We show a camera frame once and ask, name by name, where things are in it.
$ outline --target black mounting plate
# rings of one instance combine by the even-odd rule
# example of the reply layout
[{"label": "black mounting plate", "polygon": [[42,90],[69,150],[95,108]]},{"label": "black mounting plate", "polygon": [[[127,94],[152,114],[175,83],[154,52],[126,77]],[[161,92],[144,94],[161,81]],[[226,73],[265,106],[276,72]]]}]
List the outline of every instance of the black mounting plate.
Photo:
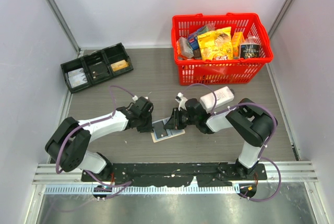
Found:
[{"label": "black mounting plate", "polygon": [[[199,187],[229,186],[231,181],[252,181],[254,176],[245,179],[236,173],[236,165],[227,162],[198,163],[114,163],[115,184],[132,181],[131,186],[189,186],[194,176]],[[257,180],[266,180],[264,164],[255,168]],[[82,173],[83,182],[94,182],[86,173]]]}]

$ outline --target yellow package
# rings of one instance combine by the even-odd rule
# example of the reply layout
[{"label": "yellow package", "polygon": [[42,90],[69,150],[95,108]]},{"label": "yellow package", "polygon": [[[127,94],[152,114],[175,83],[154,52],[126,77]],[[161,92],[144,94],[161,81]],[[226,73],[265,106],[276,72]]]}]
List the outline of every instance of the yellow package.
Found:
[{"label": "yellow package", "polygon": [[235,59],[239,58],[239,46],[243,42],[245,42],[245,38],[242,32],[235,32],[232,37],[233,57]]},{"label": "yellow package", "polygon": [[129,64],[125,60],[122,60],[122,61],[118,61],[116,63],[113,63],[110,66],[111,66],[111,69],[115,72],[115,71],[121,70],[125,67],[128,67]]},{"label": "yellow package", "polygon": [[200,53],[204,61],[233,59],[231,27],[206,32],[198,35],[197,39]]}]

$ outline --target black tray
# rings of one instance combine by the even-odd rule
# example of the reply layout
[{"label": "black tray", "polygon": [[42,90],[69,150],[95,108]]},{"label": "black tray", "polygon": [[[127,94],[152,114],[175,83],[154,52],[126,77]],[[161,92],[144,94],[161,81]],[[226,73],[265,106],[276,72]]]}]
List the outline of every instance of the black tray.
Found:
[{"label": "black tray", "polygon": [[[129,66],[114,72],[111,68],[111,64],[122,60],[125,60]],[[63,63],[61,64],[61,68],[65,83],[71,93],[84,90],[134,69],[131,59],[129,55],[127,55],[122,43],[93,52],[73,61]],[[79,68],[83,68],[87,78],[87,83],[72,88],[66,74],[69,71]]]}]

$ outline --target food package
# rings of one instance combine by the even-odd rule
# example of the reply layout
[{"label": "food package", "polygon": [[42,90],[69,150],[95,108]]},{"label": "food package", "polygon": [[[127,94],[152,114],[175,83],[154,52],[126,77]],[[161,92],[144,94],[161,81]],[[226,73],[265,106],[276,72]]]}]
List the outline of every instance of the food package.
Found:
[{"label": "food package", "polygon": [[198,29],[196,32],[193,32],[192,34],[188,35],[188,42],[193,50],[196,50],[199,48],[197,37],[203,33],[209,32],[214,30],[214,23],[208,23],[205,26]]},{"label": "food package", "polygon": [[240,58],[259,58],[260,45],[257,37],[250,36],[240,45]]},{"label": "food package", "polygon": [[202,56],[200,55],[200,49],[193,50],[193,54],[194,54],[193,58],[195,60],[201,60],[202,59]]},{"label": "food package", "polygon": [[240,44],[245,41],[244,35],[242,32],[235,32],[232,37],[232,49],[233,57],[235,60],[239,59],[239,48]]},{"label": "food package", "polygon": [[204,61],[233,59],[231,27],[209,31],[199,35],[197,38],[200,53]]},{"label": "food package", "polygon": [[178,42],[180,44],[180,52],[182,56],[185,56],[187,58],[194,57],[193,49],[185,37],[180,37]]},{"label": "food package", "polygon": [[121,70],[125,67],[128,67],[129,64],[125,61],[125,60],[122,60],[122,61],[118,61],[116,63],[113,63],[110,65],[111,69],[115,72],[115,71],[118,71],[118,70]]}]

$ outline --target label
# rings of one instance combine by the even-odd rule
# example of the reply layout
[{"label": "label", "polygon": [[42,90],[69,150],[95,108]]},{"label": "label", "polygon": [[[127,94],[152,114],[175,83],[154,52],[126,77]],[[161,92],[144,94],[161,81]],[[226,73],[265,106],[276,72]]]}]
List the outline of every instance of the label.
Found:
[{"label": "label", "polygon": [[259,58],[259,44],[242,44],[240,45],[240,58]]},{"label": "label", "polygon": [[221,100],[221,99],[226,98],[226,95],[224,94],[224,92],[216,92],[216,97],[217,97],[217,100]]}]

